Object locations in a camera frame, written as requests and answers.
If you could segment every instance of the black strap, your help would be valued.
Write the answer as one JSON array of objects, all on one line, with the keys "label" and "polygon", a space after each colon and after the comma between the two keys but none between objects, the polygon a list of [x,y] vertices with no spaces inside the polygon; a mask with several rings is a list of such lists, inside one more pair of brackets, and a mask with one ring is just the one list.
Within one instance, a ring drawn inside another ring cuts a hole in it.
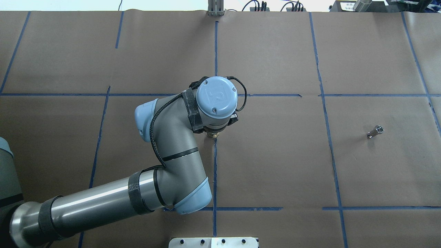
[{"label": "black strap", "polygon": [[151,213],[154,211],[154,210],[150,210],[147,207],[146,201],[142,198],[141,191],[139,190],[139,177],[141,176],[141,173],[147,170],[149,169],[138,171],[129,177],[128,191],[129,191],[130,203],[132,204],[132,208],[139,215]]},{"label": "black strap", "polygon": [[162,158],[162,160],[164,162],[167,162],[167,161],[170,161],[172,159],[177,159],[177,158],[183,157],[183,156],[188,155],[188,154],[192,154],[192,153],[197,152],[197,151],[199,151],[198,147],[191,148],[191,149],[185,150],[183,152],[179,152],[179,153],[167,156],[165,158]]},{"label": "black strap", "polygon": [[155,169],[153,171],[153,184],[155,185],[156,196],[158,197],[159,202],[161,203],[162,206],[167,207],[167,205],[165,204],[164,199],[162,198],[161,192],[159,191],[158,169]]},{"label": "black strap", "polygon": [[13,203],[17,203],[19,201],[23,201],[23,194],[17,194],[13,196],[9,196],[0,200],[0,207],[4,207],[7,205],[11,205]]},{"label": "black strap", "polygon": [[45,236],[47,241],[52,240],[61,240],[63,238],[71,237],[73,235],[62,236],[55,229],[54,223],[52,221],[52,204],[54,201],[60,197],[61,195],[55,196],[52,199],[49,199],[41,204],[40,212],[38,213],[38,226],[40,227],[41,232]]},{"label": "black strap", "polygon": [[202,124],[202,118],[199,114],[199,108],[193,90],[191,88],[184,90],[182,92],[182,99],[187,109],[188,120],[190,121],[193,133],[202,133],[204,131],[204,125]]}]

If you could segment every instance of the velcro strap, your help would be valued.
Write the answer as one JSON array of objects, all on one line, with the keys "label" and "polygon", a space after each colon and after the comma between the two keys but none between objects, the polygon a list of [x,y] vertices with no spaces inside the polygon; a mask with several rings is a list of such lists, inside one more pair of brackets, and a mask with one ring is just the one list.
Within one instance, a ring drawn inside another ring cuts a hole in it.
[{"label": "velcro strap", "polygon": [[38,226],[40,227],[40,230],[47,241],[62,240],[63,238],[73,236],[62,236],[61,234],[59,234],[55,229],[54,223],[52,221],[52,204],[56,199],[60,197],[63,196],[59,195],[43,202],[40,207],[40,212],[38,212]]},{"label": "velcro strap", "polygon": [[141,173],[147,170],[148,169],[138,171],[129,177],[128,191],[130,203],[132,204],[132,208],[139,215],[151,213],[154,211],[150,210],[147,207],[145,200],[141,196],[141,191],[139,190],[139,177],[141,176]]},{"label": "velcro strap", "polygon": [[187,108],[188,120],[190,121],[193,133],[202,133],[204,131],[204,125],[202,124],[201,114],[199,113],[198,104],[196,103],[193,90],[191,88],[184,90],[182,92],[182,99]]}]

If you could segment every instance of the light blue joint cap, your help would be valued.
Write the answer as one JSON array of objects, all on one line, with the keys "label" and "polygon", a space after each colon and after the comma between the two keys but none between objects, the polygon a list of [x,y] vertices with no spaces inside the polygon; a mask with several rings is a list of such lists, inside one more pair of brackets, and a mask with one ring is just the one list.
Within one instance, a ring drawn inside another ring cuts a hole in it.
[{"label": "light blue joint cap", "polygon": [[11,152],[11,149],[9,148],[9,144],[2,137],[0,137],[0,149],[7,151],[12,155],[12,157],[14,157],[14,154]]},{"label": "light blue joint cap", "polygon": [[236,110],[237,89],[226,78],[211,77],[199,86],[196,102],[202,112],[211,118],[229,118]]},{"label": "light blue joint cap", "polygon": [[158,99],[146,102],[139,105],[135,109],[136,127],[138,128],[139,135],[145,142],[150,142],[150,123],[152,122],[153,115],[155,114],[157,100]]},{"label": "light blue joint cap", "polygon": [[211,201],[210,184],[208,177],[180,202],[175,204],[178,214],[191,214],[207,206]]}]

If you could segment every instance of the logo on robot cap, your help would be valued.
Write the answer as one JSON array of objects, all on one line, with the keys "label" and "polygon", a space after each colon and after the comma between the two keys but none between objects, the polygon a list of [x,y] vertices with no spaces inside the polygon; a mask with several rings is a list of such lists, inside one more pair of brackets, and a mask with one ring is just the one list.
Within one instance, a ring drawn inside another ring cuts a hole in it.
[{"label": "logo on robot cap", "polygon": [[206,93],[208,96],[208,101],[210,104],[216,104],[220,101],[225,101],[227,98],[227,95],[225,93],[225,89],[222,86],[212,88],[212,89],[206,89]]}]

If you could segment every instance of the white wall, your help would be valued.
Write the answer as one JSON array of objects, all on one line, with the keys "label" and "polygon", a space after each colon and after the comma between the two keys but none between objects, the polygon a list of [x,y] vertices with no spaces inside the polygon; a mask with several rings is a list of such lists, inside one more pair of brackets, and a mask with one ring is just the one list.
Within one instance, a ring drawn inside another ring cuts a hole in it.
[{"label": "white wall", "polygon": [[[224,0],[224,8],[240,11],[247,2],[248,0]],[[286,3],[283,0],[266,2],[271,11],[280,11]],[[334,0],[304,0],[301,3],[308,11],[328,12],[328,7]],[[0,0],[0,11],[116,11],[119,4],[120,0]],[[123,0],[121,5],[122,10],[190,11],[207,8],[208,0]]]}]

